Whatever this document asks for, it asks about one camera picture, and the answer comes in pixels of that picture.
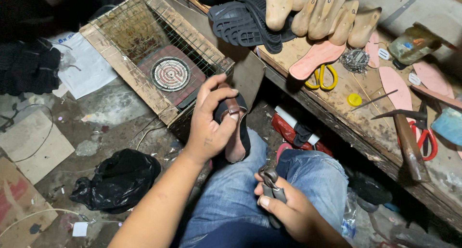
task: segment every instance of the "blue jeans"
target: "blue jeans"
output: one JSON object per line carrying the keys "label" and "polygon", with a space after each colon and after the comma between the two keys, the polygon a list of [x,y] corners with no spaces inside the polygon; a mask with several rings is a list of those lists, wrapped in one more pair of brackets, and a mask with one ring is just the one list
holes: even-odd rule
{"label": "blue jeans", "polygon": [[[248,222],[271,227],[268,213],[257,205],[254,173],[266,163],[267,144],[248,129],[249,156],[216,171],[205,185],[180,247],[196,245],[208,233],[225,223]],[[332,227],[340,232],[347,195],[343,167],[320,151],[286,150],[276,167],[279,176],[300,189]]]}

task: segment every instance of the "hand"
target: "hand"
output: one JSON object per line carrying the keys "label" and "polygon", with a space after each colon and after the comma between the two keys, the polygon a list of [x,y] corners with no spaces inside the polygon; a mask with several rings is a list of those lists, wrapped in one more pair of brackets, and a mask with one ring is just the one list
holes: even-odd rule
{"label": "hand", "polygon": [[276,186],[284,188],[287,203],[284,204],[278,199],[264,196],[263,179],[258,173],[255,173],[254,176],[259,181],[254,190],[255,195],[260,196],[257,204],[274,214],[284,224],[287,232],[294,240],[307,243],[311,234],[313,220],[316,216],[320,216],[313,204],[300,190],[281,177],[276,181]]}
{"label": "hand", "polygon": [[213,120],[213,111],[217,108],[218,102],[236,97],[238,94],[237,89],[231,88],[211,91],[225,80],[226,74],[214,75],[204,82],[197,94],[191,131],[183,153],[200,165],[220,153],[236,129],[239,114],[225,117],[220,125]]}

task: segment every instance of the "hammer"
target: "hammer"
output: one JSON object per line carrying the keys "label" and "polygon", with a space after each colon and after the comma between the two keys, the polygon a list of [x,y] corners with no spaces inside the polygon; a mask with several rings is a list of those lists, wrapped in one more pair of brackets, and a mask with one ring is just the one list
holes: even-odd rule
{"label": "hammer", "polygon": [[401,153],[404,162],[409,167],[412,179],[417,182],[429,182],[430,175],[424,164],[424,159],[420,153],[420,148],[417,146],[417,139],[412,132],[406,117],[416,120],[427,120],[427,114],[416,111],[409,111],[403,109],[396,109],[388,113],[377,115],[372,118],[379,119],[382,117],[393,117],[395,121],[396,133],[401,142]]}

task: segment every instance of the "red plastic bag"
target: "red plastic bag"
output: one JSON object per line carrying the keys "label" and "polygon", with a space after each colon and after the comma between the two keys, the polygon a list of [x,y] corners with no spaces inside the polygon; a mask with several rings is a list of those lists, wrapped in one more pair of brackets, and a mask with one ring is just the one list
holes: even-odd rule
{"label": "red plastic bag", "polygon": [[[284,137],[284,139],[286,139],[286,141],[288,143],[291,143],[292,146],[295,148],[295,149],[302,149],[302,150],[306,150],[306,151],[312,151],[313,150],[313,146],[309,143],[304,143],[302,145],[302,147],[297,147],[295,145],[293,145],[293,139],[295,138],[295,134],[296,132],[292,129],[292,127],[290,127],[290,125],[284,121],[284,119],[282,119],[277,113],[274,113],[273,115],[273,119],[271,119],[271,125],[274,127],[274,129],[280,133],[282,135],[282,137]],[[323,145],[320,141],[318,141],[316,143],[316,149],[318,151],[322,151],[324,152],[325,154],[333,157],[334,154],[332,153],[332,151],[330,149],[328,149],[325,145]]]}

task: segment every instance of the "yellow scissors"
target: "yellow scissors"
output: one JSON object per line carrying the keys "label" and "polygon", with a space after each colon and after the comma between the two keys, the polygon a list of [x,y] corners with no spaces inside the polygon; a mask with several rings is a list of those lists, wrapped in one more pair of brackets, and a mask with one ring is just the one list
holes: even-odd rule
{"label": "yellow scissors", "polygon": [[305,82],[305,85],[309,88],[309,89],[313,89],[313,90],[316,90],[318,88],[321,88],[323,91],[331,91],[334,89],[334,87],[337,85],[337,82],[339,80],[339,76],[337,75],[337,72],[335,71],[334,67],[332,67],[332,65],[327,65],[327,68],[330,70],[330,72],[332,73],[332,77],[334,77],[334,82],[332,83],[332,85],[326,87],[324,86],[324,69],[325,69],[326,65],[322,64],[321,65],[321,71],[318,73],[317,69],[315,70],[315,79],[316,79],[316,85],[311,85],[308,80]]}

